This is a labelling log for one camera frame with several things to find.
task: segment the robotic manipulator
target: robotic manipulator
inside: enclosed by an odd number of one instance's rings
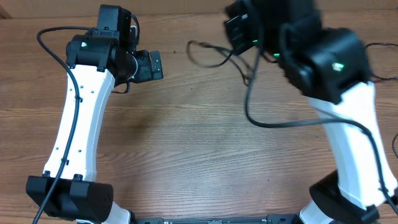
[[[79,78],[80,73],[86,78],[88,72],[94,76],[102,74],[104,81],[98,82],[97,89],[103,93],[91,106],[81,109],[80,116],[90,119],[84,121],[86,124],[77,124],[80,129],[76,131],[81,133],[74,139],[68,166],[44,210],[47,215],[79,223],[368,224],[379,218],[378,206],[386,202],[391,205],[390,200],[396,204],[398,183],[382,145],[372,71],[358,36],[349,29],[324,29],[313,0],[238,0],[226,8],[226,13],[226,33],[235,55],[252,47],[263,49],[262,56],[269,54],[277,60],[288,81],[308,97],[319,117],[363,124],[372,132],[377,149],[355,126],[324,124],[337,170],[311,186],[312,201],[296,214],[181,220],[135,218],[113,201],[111,185],[95,183],[96,144],[110,90],[122,83],[161,79],[162,65],[158,52],[136,51],[139,30],[136,33],[136,28],[131,28],[129,11],[101,6],[97,28],[76,35],[68,44],[67,64],[73,68],[79,85],[85,82],[85,78]],[[96,83],[93,79],[87,82]],[[90,101],[90,97],[82,98],[82,106]],[[67,135],[63,129],[68,129],[72,120],[64,119],[67,104],[68,96],[43,176],[30,176],[27,182],[27,193],[38,205],[44,201],[59,168],[62,144],[66,141],[62,136]]]

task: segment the wood surface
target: wood surface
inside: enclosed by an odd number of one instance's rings
[[[310,200],[308,188],[335,170],[320,126],[261,129],[243,113],[245,87],[235,68],[191,64],[185,44],[197,39],[229,46],[219,14],[139,16],[139,49],[160,50],[161,81],[111,95],[98,143],[98,182],[114,187],[115,201],[138,217],[258,217],[295,213]],[[398,42],[397,11],[328,12],[330,27],[349,27],[365,42]],[[28,175],[41,175],[60,123],[66,76],[37,43],[36,33],[56,26],[95,26],[95,17],[1,20],[0,223],[31,223],[38,206],[26,195]],[[65,59],[65,46],[81,31],[45,34]],[[193,49],[198,60],[222,58]],[[244,54],[252,62],[254,51]],[[380,76],[398,75],[397,50],[375,47],[370,58]],[[398,160],[398,82],[377,84],[376,106],[392,171]],[[275,65],[261,63],[251,113],[259,121],[315,118],[305,97]],[[380,208],[381,223],[397,223]],[[65,223],[42,216],[41,223]]]
[[[101,4],[137,15],[218,13],[235,0],[0,0],[12,18],[97,16]],[[315,0],[321,10],[396,9],[398,0]]]

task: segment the beige wall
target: beige wall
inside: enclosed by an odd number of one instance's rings
[[[0,0],[12,18],[96,16],[101,4],[114,4],[134,14],[222,12],[234,0]],[[396,9],[398,0],[316,0],[323,10]]]

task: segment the wooden table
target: wooden table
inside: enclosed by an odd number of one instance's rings
[[[308,188],[335,169],[322,127],[269,130],[248,123],[245,86],[229,63],[202,69],[185,44],[197,39],[228,46],[223,15],[140,16],[140,49],[160,50],[164,80],[111,95],[98,143],[98,182],[114,187],[115,201],[138,217],[255,217],[295,213],[310,200]],[[325,24],[349,27],[365,42],[398,42],[398,11],[327,12]],[[26,195],[28,175],[40,175],[60,123],[66,76],[37,43],[36,33],[56,26],[95,26],[95,17],[0,21],[0,223],[30,223],[38,207]],[[79,31],[44,35],[65,59]],[[194,49],[204,62],[222,60]],[[254,51],[244,56],[252,61]],[[370,51],[380,76],[398,75],[397,51]],[[377,84],[377,112],[385,148],[398,132],[398,82]],[[262,62],[251,104],[260,121],[315,118],[305,97],[281,70]],[[397,223],[383,205],[382,223]],[[64,223],[42,216],[41,223]]]

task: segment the green light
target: green light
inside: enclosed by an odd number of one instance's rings
[[[331,66],[337,72],[341,72],[344,68],[344,65],[342,63],[333,63]]]

